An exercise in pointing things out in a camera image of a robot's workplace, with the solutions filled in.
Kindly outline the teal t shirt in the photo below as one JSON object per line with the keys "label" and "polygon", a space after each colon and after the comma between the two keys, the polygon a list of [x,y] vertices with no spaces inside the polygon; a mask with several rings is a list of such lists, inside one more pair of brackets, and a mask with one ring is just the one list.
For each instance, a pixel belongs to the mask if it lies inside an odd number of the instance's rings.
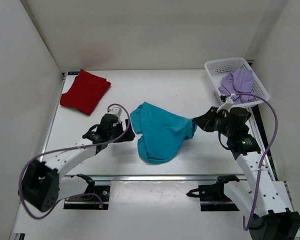
{"label": "teal t shirt", "polygon": [[191,140],[197,130],[191,118],[176,115],[148,102],[132,111],[130,120],[134,132],[140,135],[138,154],[151,165],[171,161],[184,141]]}

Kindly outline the red t shirt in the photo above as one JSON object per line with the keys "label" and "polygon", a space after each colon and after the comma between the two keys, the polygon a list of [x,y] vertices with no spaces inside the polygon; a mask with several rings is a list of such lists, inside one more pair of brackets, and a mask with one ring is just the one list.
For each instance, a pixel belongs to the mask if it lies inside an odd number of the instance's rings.
{"label": "red t shirt", "polygon": [[59,104],[90,116],[110,87],[106,78],[81,69],[70,89],[61,95]]}

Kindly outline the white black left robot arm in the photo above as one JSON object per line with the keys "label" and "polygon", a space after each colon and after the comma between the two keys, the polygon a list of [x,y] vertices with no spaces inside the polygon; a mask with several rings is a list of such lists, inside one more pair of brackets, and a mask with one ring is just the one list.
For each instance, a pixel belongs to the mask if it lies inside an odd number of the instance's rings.
{"label": "white black left robot arm", "polygon": [[29,161],[19,177],[21,203],[30,203],[40,212],[50,213],[65,198],[99,199],[91,177],[83,173],[67,174],[109,144],[131,142],[134,138],[129,118],[122,122],[120,114],[106,113],[100,123],[90,127],[73,147],[52,150],[52,157],[44,161],[37,157]]}

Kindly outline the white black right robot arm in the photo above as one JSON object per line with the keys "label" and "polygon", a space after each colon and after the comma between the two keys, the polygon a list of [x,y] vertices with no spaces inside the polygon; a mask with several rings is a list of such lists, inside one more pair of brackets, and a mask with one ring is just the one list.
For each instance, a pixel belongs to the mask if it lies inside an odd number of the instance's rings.
{"label": "white black right robot arm", "polygon": [[227,138],[224,148],[231,151],[250,190],[243,187],[236,175],[228,174],[218,176],[214,184],[199,185],[186,195],[199,198],[205,208],[230,200],[243,214],[253,240],[293,240],[300,228],[300,214],[282,200],[264,167],[260,146],[246,124],[250,117],[251,113],[241,107],[211,107],[192,119],[203,131]]}

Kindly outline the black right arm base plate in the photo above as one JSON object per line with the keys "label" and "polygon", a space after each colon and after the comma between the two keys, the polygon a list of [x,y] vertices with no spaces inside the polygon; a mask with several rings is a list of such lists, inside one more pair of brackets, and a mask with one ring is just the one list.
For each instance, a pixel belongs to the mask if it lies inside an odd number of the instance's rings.
{"label": "black right arm base plate", "polygon": [[224,183],[199,185],[186,193],[187,197],[199,198],[201,212],[237,212],[239,209],[224,194]]}

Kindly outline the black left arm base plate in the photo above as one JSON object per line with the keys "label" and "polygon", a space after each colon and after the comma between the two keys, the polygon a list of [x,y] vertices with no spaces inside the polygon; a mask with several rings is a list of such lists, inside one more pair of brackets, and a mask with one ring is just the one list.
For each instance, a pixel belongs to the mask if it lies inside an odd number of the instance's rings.
{"label": "black left arm base plate", "polygon": [[111,182],[96,181],[94,189],[88,190],[95,195],[72,196],[63,203],[65,210],[106,211],[109,209]]}

